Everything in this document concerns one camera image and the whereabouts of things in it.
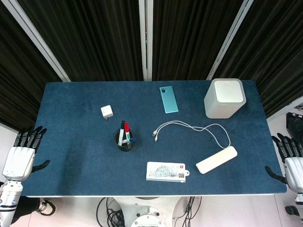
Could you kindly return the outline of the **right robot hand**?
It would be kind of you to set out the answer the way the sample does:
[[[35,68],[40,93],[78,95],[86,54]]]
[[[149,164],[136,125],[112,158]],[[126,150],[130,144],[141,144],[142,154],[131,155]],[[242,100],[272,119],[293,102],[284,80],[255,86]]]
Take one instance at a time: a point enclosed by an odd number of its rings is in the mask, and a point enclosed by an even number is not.
[[[283,184],[287,184],[293,192],[303,193],[303,146],[296,139],[283,136],[281,133],[278,137],[271,136],[278,148],[281,157],[285,176],[275,174],[270,167],[265,166],[267,174]]]

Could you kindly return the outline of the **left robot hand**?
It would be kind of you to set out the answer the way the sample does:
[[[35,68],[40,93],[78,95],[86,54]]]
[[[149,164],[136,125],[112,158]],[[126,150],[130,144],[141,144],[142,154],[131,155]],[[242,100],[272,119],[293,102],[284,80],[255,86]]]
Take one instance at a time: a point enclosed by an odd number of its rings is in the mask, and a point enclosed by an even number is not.
[[[25,128],[18,132],[2,171],[2,175],[7,180],[22,182],[31,173],[40,171],[49,165],[50,160],[37,166],[33,165],[38,147],[46,131],[47,128],[39,126],[35,129]]]

